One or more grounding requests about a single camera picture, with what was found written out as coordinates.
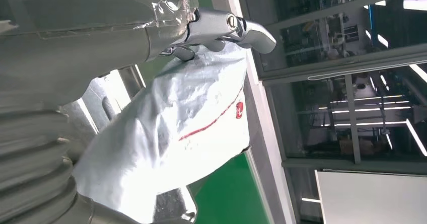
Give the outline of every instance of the plastic wrap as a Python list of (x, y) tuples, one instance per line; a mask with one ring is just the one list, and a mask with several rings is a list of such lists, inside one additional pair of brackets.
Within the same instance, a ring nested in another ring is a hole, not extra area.
[(199, 180), (249, 144), (246, 51), (198, 46), (170, 62), (91, 143), (74, 170), (78, 191), (150, 223), (156, 195)]
[(181, 27), (197, 0), (0, 0), (0, 35), (76, 36), (97, 31)]

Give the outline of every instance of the ceiling light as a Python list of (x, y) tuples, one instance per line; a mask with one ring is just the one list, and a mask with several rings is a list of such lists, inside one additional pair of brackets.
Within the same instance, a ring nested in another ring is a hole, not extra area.
[[(405, 122), (386, 122), (387, 125), (389, 124), (403, 124)], [(367, 125), (381, 125), (383, 122), (366, 122), (366, 123), (358, 123), (357, 126), (367, 126)]]
[(379, 111), (379, 108), (356, 109), (357, 112)]
[(427, 156), (427, 151), (425, 150), (424, 145), (422, 144), (421, 140), (419, 139), (418, 135), (415, 132), (415, 129), (412, 127), (412, 124), (409, 122), (409, 120), (406, 120), (406, 126), (408, 126), (409, 131), (411, 132), (412, 136), (415, 139), (416, 144), (418, 145), (419, 150), (421, 150), (422, 154), (424, 156)]
[(409, 109), (411, 107), (385, 107), (384, 110)]
[(346, 113), (346, 112), (349, 112), (348, 110), (344, 110), (344, 111), (334, 111), (334, 112), (332, 112), (332, 113)]
[[(398, 109), (409, 109), (411, 107), (385, 107), (384, 110), (398, 110)], [(366, 108), (366, 109), (356, 109), (356, 112), (370, 112), (370, 111), (380, 111), (380, 108)], [(333, 111), (332, 113), (348, 113), (348, 110), (342, 111)]]
[(368, 30), (365, 30), (365, 33), (368, 36), (368, 38), (371, 39), (371, 34), (368, 32)]
[[(383, 98), (395, 98), (395, 97), (403, 97), (403, 95), (398, 95), (398, 96), (385, 96)], [(355, 101), (362, 101), (362, 100), (371, 100), (371, 99), (381, 99), (381, 97), (367, 97), (367, 98), (358, 98), (355, 99)], [(331, 103), (340, 103), (340, 102), (347, 102), (347, 101), (335, 101), (335, 102), (331, 102)]]
[(375, 5), (385, 6), (387, 4), (386, 4), (386, 1), (379, 1), (379, 2), (376, 2)]
[(372, 77), (369, 77), (369, 79), (371, 80), (372, 87), (375, 89), (375, 85), (374, 85), (374, 81), (372, 80)]
[(378, 41), (388, 48), (388, 41), (381, 35), (378, 35)]
[(390, 145), (390, 149), (393, 149), (393, 145), (391, 145), (390, 136), (386, 134), (388, 144)]
[(384, 78), (384, 76), (383, 76), (383, 75), (380, 75), (380, 78), (381, 78), (381, 80), (383, 81), (383, 84), (386, 86), (386, 85), (387, 85), (387, 82), (386, 82), (386, 79)]
[(409, 67), (411, 67), (411, 69), (417, 73), (425, 82), (427, 82), (427, 73), (425, 73), (424, 70), (422, 70), (418, 65), (416, 64), (411, 64), (409, 65)]
[(303, 201), (308, 201), (308, 202), (322, 203), (320, 200), (316, 200), (316, 199), (302, 198), (302, 200)]
[(403, 8), (427, 11), (427, 0), (403, 0)]

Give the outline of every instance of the bolt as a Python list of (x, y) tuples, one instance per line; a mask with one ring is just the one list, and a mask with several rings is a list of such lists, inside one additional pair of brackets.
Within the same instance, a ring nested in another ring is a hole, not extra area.
[(237, 29), (237, 18), (234, 14), (227, 15), (227, 25), (231, 30)]

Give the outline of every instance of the red stripe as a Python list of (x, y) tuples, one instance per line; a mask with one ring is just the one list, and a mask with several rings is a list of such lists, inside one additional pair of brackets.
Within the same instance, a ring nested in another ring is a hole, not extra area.
[(240, 90), (239, 90), (239, 93), (237, 94), (237, 96), (236, 96), (236, 98), (234, 99), (234, 101), (224, 110), (224, 112), (222, 112), (220, 115), (219, 115), (219, 117), (218, 118), (216, 118), (213, 122), (211, 122), (208, 126), (205, 126), (205, 127), (203, 127), (203, 128), (200, 128), (200, 129), (198, 129), (198, 130), (196, 130), (196, 131), (193, 131), (193, 132), (191, 132), (191, 133), (189, 133), (189, 134), (187, 134), (187, 135), (185, 135), (185, 136), (183, 136), (182, 138), (180, 138), (179, 139), (179, 141), (181, 141), (181, 140), (184, 140), (184, 139), (186, 139), (186, 138), (188, 138), (188, 137), (190, 137), (190, 136), (192, 136), (192, 135), (195, 135), (196, 133), (199, 133), (199, 132), (203, 132), (203, 131), (205, 131), (206, 129), (208, 129), (209, 127), (211, 127), (214, 123), (216, 123), (217, 121), (218, 121), (218, 119), (222, 116), (222, 115), (224, 115), (227, 111), (228, 111), (228, 109), (232, 106), (232, 105), (234, 105), (234, 103), (236, 102), (236, 100), (237, 100), (237, 98), (239, 97), (239, 94), (240, 94), (240, 92), (242, 92), (242, 90), (243, 90), (243, 86), (242, 86), (242, 88), (240, 88)]

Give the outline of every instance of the machinery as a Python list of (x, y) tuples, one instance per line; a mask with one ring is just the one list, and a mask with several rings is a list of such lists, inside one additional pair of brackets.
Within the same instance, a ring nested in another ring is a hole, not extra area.
[(275, 47), (262, 26), (197, 0), (0, 0), (0, 223), (137, 223), (77, 193), (58, 109), (114, 69), (224, 40)]

